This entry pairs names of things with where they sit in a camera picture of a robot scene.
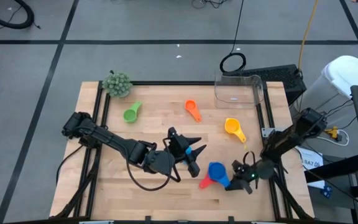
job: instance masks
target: gray floor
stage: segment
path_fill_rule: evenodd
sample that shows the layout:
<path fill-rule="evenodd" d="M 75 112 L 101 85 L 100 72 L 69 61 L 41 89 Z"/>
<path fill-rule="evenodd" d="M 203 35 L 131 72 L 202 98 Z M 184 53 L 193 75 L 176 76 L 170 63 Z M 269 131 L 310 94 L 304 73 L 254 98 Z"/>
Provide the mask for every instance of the gray floor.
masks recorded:
<path fill-rule="evenodd" d="M 0 30 L 0 40 L 35 40 L 27 44 L 0 44 L 0 206 L 44 83 L 49 78 L 52 82 L 5 222 L 48 217 L 55 171 L 65 148 L 60 129 L 74 110 L 82 81 L 103 79 L 109 70 L 125 71 L 133 80 L 213 80 L 220 60 L 231 50 L 231 44 L 67 42 L 57 54 L 60 57 L 53 71 L 50 66 L 73 0 L 26 2 L 42 29 Z M 347 0 L 346 4 L 358 26 L 358 3 Z M 219 9 L 210 5 L 194 9 L 191 0 L 79 0 L 67 40 L 232 39 L 240 5 L 238 0 L 229 0 Z M 245 0 L 238 39 L 301 40 L 312 7 L 310 0 Z M 8 20 L 17 8 L 14 1 L 0 0 L 0 17 Z M 24 18 L 25 13 L 20 10 L 13 22 Z M 320 1 L 308 39 L 357 40 L 338 0 Z M 36 40 L 54 41 L 39 44 Z M 300 46 L 282 43 L 266 41 L 236 48 L 247 56 L 247 68 L 297 63 Z M 317 79 L 327 63 L 341 55 L 358 58 L 358 44 L 307 45 L 302 66 L 306 86 Z M 232 59 L 226 67 L 229 70 L 238 63 Z M 357 122 L 346 131 L 351 136 L 347 147 L 317 139 L 310 144 L 331 156 L 354 156 L 358 154 Z M 344 208 L 315 204 L 314 209 L 323 220 L 352 221 L 349 210 Z"/>

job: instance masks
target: transparent bin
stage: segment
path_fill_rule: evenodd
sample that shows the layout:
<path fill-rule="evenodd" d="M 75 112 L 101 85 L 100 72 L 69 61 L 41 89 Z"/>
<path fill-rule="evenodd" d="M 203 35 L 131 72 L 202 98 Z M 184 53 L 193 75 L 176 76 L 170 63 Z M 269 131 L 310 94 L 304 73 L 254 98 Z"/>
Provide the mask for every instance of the transparent bin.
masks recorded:
<path fill-rule="evenodd" d="M 264 100 L 262 80 L 257 75 L 233 77 L 215 75 L 215 107 L 252 109 Z"/>

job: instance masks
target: wooden tabletop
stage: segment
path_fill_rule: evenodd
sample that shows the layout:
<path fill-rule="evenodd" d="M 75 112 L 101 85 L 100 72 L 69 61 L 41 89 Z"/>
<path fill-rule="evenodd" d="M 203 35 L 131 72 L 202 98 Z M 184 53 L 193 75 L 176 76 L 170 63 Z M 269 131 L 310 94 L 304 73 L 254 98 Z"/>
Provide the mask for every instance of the wooden tabletop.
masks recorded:
<path fill-rule="evenodd" d="M 97 82 L 83 82 L 78 97 L 76 111 L 93 112 Z M 287 128 L 292 124 L 282 83 L 267 83 L 276 127 Z M 98 123 L 101 121 L 105 94 L 101 100 Z M 197 102 L 202 122 L 197 123 L 184 109 L 185 101 Z M 125 109 L 134 102 L 142 102 L 136 123 L 127 124 L 122 118 Z M 268 126 L 265 104 L 262 103 L 265 125 Z M 234 135 L 224 130 L 226 118 L 236 118 L 246 135 L 246 148 Z M 226 166 L 229 178 L 232 177 L 231 163 L 241 161 L 247 150 L 254 151 L 259 158 L 262 140 L 256 109 L 218 109 L 214 106 L 214 86 L 133 86 L 124 99 L 111 99 L 107 126 L 109 130 L 123 138 L 133 138 L 156 142 L 162 149 L 162 139 L 167 136 L 169 127 L 175 127 L 178 134 L 186 137 L 202 137 L 194 147 L 207 144 L 197 158 L 201 169 L 197 178 L 191 178 L 186 166 L 178 164 L 182 181 L 170 181 L 162 190 L 146 192 L 138 188 L 129 178 L 125 159 L 110 147 L 103 146 L 96 187 L 93 220 L 144 220 L 150 215 L 152 220 L 227 220 L 233 216 L 236 221 L 273 221 L 274 215 L 266 180 L 259 181 L 258 189 L 254 182 L 254 192 L 245 190 L 225 191 L 222 185 L 214 184 L 206 189 L 198 188 L 205 177 L 210 162 L 219 161 Z M 78 147 L 78 140 L 68 141 L 65 157 Z M 53 200 L 51 215 L 56 215 L 67 204 L 78 188 L 85 150 L 81 150 L 66 161 Z M 314 216 L 300 157 L 296 151 L 288 151 L 282 157 L 287 185 L 296 201 L 311 216 Z M 134 177 L 146 187 L 161 185 L 164 175 L 148 174 L 131 166 Z M 278 194 L 282 217 L 285 216 L 281 194 Z M 81 214 L 85 214 L 85 205 Z"/>

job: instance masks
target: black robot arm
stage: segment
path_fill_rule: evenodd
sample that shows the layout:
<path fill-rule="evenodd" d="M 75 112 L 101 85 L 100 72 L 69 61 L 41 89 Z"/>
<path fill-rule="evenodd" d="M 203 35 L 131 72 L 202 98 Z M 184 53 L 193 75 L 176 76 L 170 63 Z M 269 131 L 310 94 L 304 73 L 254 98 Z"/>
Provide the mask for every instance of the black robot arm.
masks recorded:
<path fill-rule="evenodd" d="M 264 148 L 260 153 L 261 159 L 255 161 L 252 165 L 245 162 L 247 154 L 245 154 L 242 163 L 234 161 L 232 168 L 234 171 L 233 178 L 226 190 L 242 190 L 245 189 L 248 194 L 252 193 L 250 182 L 255 181 L 257 188 L 258 179 L 272 179 L 282 192 L 283 196 L 288 200 L 290 206 L 300 219 L 311 219 L 311 217 L 299 206 L 291 193 L 285 187 L 283 182 L 278 178 L 275 171 L 280 166 L 281 155 L 293 149 L 295 146 L 303 143 L 305 139 L 315 138 L 320 135 L 326 128 L 325 114 L 320 114 L 311 108 L 303 110 L 300 115 L 293 120 L 293 125 L 284 131 L 272 131 L 268 138 L 264 141 Z"/>
<path fill-rule="evenodd" d="M 88 113 L 73 113 L 63 127 L 62 134 L 68 138 L 80 138 L 80 144 L 96 147 L 105 144 L 121 153 L 129 164 L 143 169 L 145 172 L 168 175 L 178 162 L 186 161 L 192 177 L 197 177 L 200 168 L 196 163 L 197 156 L 206 147 L 201 146 L 194 151 L 190 145 L 201 138 L 186 138 L 178 135 L 175 128 L 168 130 L 168 137 L 163 139 L 165 148 L 157 151 L 157 144 L 134 139 L 124 139 L 95 124 Z"/>

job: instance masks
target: measuring cup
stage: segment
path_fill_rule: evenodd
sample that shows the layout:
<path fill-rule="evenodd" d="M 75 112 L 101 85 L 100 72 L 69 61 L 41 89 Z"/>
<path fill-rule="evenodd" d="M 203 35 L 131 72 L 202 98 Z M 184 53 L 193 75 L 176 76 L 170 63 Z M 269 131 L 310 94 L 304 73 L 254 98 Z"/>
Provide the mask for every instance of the measuring cup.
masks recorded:
<path fill-rule="evenodd" d="M 220 183 L 223 187 L 227 187 L 230 185 L 230 180 L 226 174 L 226 168 L 220 162 L 210 162 L 208 166 L 208 173 L 205 178 L 200 182 L 199 188 L 204 189 L 210 184 Z"/>
<path fill-rule="evenodd" d="M 194 100 L 187 100 L 185 103 L 185 109 L 189 111 L 191 115 L 193 115 L 197 122 L 201 121 L 201 115 Z"/>
<path fill-rule="evenodd" d="M 227 118 L 224 123 L 224 129 L 229 134 L 235 134 L 242 142 L 245 142 L 246 136 L 241 130 L 240 122 L 234 118 Z"/>
<path fill-rule="evenodd" d="M 133 123 L 137 119 L 137 110 L 142 105 L 141 102 L 134 103 L 131 108 L 125 110 L 124 112 L 124 121 L 127 123 Z"/>

